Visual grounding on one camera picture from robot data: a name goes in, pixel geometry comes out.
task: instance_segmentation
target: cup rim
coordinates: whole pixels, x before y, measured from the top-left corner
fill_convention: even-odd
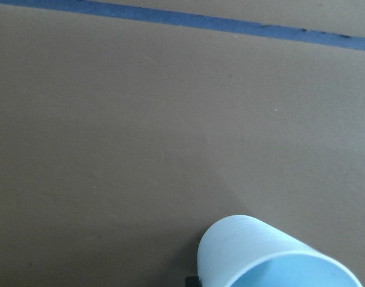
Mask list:
[[[335,259],[324,255],[316,250],[312,251],[281,251],[281,252],[275,252],[273,254],[266,255],[265,257],[262,257],[252,263],[247,264],[245,267],[241,268],[239,271],[237,271],[224,285],[224,287],[232,287],[232,285],[239,279],[241,276],[252,270],[254,267],[257,267],[258,265],[268,262],[272,259],[277,259],[284,256],[290,256],[290,255],[305,255],[309,257],[319,258],[324,261],[328,261],[329,263],[334,264],[335,266],[339,267],[342,271],[344,271],[350,278],[354,281],[356,284],[356,287],[363,287],[358,278],[351,272],[347,267],[345,267],[340,262],[336,261]]]

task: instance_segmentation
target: scuff mark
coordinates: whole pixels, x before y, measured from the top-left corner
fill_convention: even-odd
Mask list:
[[[156,100],[156,99],[154,99],[153,97],[143,96],[143,95],[141,95],[141,94],[138,94],[138,96],[139,96],[139,97],[141,97],[141,98],[143,98],[143,99],[145,99],[145,100],[149,100],[149,101],[151,101],[151,102],[155,102],[155,103],[159,103],[159,102],[160,102],[159,100]]]
[[[138,54],[139,54],[139,56],[143,57],[144,59],[148,60],[149,62],[152,62],[156,65],[159,64],[158,61],[156,61],[154,58],[148,56],[147,54],[143,54],[143,53],[138,53]]]
[[[209,67],[208,65],[205,65],[205,69],[207,69],[210,74],[214,73],[213,68]]]
[[[165,163],[165,152],[164,147],[161,147],[161,164]]]

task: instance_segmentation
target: blue tape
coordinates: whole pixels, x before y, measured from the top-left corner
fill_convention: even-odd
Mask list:
[[[85,0],[0,0],[0,4],[210,29],[365,51],[365,38],[189,13]]]

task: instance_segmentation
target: light blue cup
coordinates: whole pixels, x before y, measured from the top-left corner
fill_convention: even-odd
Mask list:
[[[362,287],[338,261],[246,215],[206,231],[197,265],[202,287]]]

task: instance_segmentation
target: cardboard surface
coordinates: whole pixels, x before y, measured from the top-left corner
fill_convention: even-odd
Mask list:
[[[0,286],[184,286],[237,213],[365,285],[365,52],[0,5]]]
[[[365,37],[365,0],[98,0]]]

